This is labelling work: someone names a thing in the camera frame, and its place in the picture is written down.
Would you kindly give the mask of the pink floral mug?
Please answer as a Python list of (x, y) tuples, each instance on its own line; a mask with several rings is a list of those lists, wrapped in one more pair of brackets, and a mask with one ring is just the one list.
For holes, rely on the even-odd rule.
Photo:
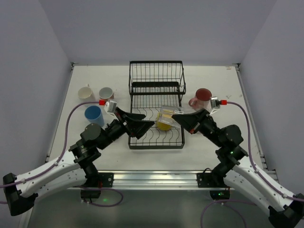
[(189, 100), (188, 104), (195, 110), (207, 109), (212, 93), (206, 88), (200, 88), (196, 91), (195, 96)]

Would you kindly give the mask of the yellow mug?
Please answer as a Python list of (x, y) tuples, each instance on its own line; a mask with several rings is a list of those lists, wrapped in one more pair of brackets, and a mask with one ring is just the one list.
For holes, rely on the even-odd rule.
[(158, 113), (157, 115), (157, 118), (156, 118), (156, 127), (161, 130), (161, 131), (168, 131), (171, 129), (171, 126), (168, 125), (168, 124), (165, 124), (163, 122), (160, 122), (159, 119), (160, 119), (160, 113)]

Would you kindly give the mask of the clear glass cup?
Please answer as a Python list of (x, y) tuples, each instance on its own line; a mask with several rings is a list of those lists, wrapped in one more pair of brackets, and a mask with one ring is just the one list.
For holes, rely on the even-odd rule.
[(180, 128), (180, 124), (178, 124), (172, 117), (174, 114), (184, 114), (184, 108), (179, 106), (164, 105), (160, 108), (157, 121), (171, 127)]

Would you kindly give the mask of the blue tumbler cup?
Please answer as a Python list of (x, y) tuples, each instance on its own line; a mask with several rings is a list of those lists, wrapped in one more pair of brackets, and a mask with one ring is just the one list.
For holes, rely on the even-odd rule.
[(104, 119), (101, 108), (99, 106), (90, 106), (85, 110), (85, 118), (92, 124), (98, 124), (104, 126)]

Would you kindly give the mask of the salmon floral mug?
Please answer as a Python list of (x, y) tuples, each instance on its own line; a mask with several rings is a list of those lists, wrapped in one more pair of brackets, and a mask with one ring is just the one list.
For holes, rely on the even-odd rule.
[(111, 88), (109, 87), (103, 87), (99, 90), (98, 92), (99, 99), (101, 100), (109, 100), (109, 99), (114, 99), (114, 92)]

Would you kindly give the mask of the white ceramic mug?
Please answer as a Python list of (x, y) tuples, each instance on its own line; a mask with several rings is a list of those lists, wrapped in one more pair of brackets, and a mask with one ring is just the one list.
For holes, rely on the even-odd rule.
[(78, 98), (81, 102), (93, 102), (95, 101), (95, 95), (89, 84), (80, 88), (77, 92)]

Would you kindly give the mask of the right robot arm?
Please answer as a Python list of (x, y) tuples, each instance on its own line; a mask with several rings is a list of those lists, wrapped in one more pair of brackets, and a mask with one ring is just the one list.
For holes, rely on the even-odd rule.
[(209, 112), (174, 114), (172, 118), (187, 132), (201, 133), (219, 147), (220, 163), (212, 169), (211, 179), (234, 188), (263, 210), (275, 228), (294, 228), (304, 217), (304, 196), (293, 194), (271, 178), (240, 144), (241, 131), (236, 125), (218, 128)]

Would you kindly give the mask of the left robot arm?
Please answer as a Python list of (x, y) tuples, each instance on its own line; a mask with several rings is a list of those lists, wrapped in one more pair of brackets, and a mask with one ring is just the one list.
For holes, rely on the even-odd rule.
[(80, 140), (61, 155), (24, 174), (9, 173), (3, 177), (4, 195), (11, 216), (31, 209), (38, 201), (52, 193), (70, 187), (88, 185), (99, 187), (101, 178), (93, 162), (122, 135), (140, 139), (154, 125), (143, 114), (114, 110), (115, 119), (103, 129), (90, 123), (80, 134)]

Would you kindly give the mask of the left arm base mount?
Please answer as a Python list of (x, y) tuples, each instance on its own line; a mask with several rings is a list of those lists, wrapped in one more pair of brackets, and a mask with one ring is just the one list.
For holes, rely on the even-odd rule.
[(80, 198), (85, 201), (95, 202), (101, 196), (101, 192), (88, 189), (111, 188), (113, 181), (114, 174), (112, 172), (99, 172), (97, 176), (89, 178), (84, 184), (79, 185), (81, 188)]

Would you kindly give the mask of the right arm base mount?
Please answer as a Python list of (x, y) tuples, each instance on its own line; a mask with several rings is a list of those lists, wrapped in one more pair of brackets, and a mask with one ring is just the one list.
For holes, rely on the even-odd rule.
[(231, 197), (230, 186), (226, 185), (223, 178), (214, 174), (210, 168), (196, 173), (196, 181), (199, 188), (209, 190), (213, 200), (229, 200)]

